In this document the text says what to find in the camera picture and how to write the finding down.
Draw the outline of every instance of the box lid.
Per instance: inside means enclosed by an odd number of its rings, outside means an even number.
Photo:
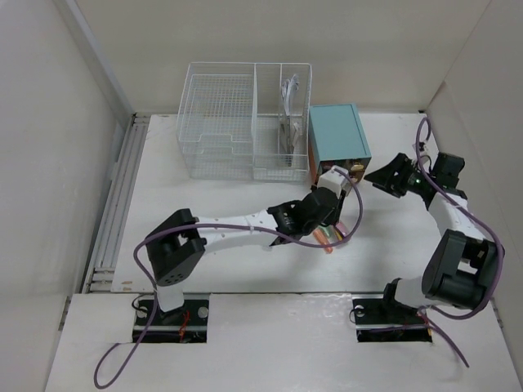
[[[316,159],[370,158],[356,105],[311,106],[310,119]]]

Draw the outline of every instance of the white wall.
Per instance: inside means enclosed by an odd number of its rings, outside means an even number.
[[[0,0],[0,390],[41,390],[115,119],[51,0]]]
[[[139,111],[191,61],[308,62],[312,104],[424,109],[489,0],[77,0]]]
[[[523,377],[523,2],[493,0],[429,107],[443,151],[466,159],[461,186],[507,250],[495,293]]]

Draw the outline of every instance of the wire basket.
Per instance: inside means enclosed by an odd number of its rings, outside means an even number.
[[[284,143],[282,83],[297,75],[290,121],[301,130]],[[301,181],[308,173],[311,66],[191,63],[177,139],[190,176],[199,179]]]

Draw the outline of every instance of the robotic arm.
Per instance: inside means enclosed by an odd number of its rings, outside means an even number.
[[[342,173],[348,176],[347,169],[333,167],[319,178],[317,186],[303,200],[293,200],[246,216],[204,218],[193,216],[187,208],[176,211],[147,237],[166,229],[196,223],[207,227],[182,230],[146,245],[160,309],[166,313],[183,305],[183,293],[177,284],[189,277],[205,252],[245,245],[283,245],[290,241],[278,236],[278,233],[300,239],[311,234],[319,225],[336,224],[349,185]],[[245,226],[262,227],[271,233],[246,230]]]
[[[458,174],[465,162],[451,154],[439,153],[429,176],[459,206],[467,209],[467,196],[456,189]],[[441,240],[422,277],[395,279],[387,284],[384,301],[388,305],[419,308],[453,305],[475,309],[494,284],[498,267],[496,246],[476,225],[428,184],[416,162],[398,154],[385,167],[368,174],[373,186],[400,198],[407,192],[422,197],[434,217]]]

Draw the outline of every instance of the teal box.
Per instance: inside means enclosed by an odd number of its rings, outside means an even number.
[[[314,183],[332,165],[348,169],[359,181],[371,158],[356,105],[310,107],[309,164]]]

